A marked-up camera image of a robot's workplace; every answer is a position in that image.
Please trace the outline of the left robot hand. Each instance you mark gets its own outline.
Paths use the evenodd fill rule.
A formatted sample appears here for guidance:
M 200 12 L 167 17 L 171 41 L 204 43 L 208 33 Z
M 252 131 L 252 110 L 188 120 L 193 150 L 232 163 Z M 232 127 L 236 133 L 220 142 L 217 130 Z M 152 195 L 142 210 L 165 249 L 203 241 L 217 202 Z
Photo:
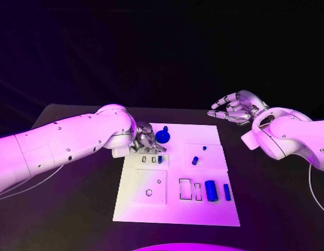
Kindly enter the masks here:
M 132 152 L 143 152 L 151 154 L 159 154 L 167 152 L 167 148 L 164 148 L 156 143 L 156 136 L 152 130 L 152 125 L 148 122 L 136 122 L 135 132 L 135 139 L 129 147 Z

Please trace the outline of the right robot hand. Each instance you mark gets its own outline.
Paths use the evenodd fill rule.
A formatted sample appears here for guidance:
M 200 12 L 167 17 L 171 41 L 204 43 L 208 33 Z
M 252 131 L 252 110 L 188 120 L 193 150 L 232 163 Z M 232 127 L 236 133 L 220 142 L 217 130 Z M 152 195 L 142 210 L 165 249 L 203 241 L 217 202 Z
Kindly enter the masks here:
M 269 109 L 269 105 L 247 90 L 226 95 L 207 112 L 210 117 L 227 120 L 243 126 L 255 121 L 258 115 Z

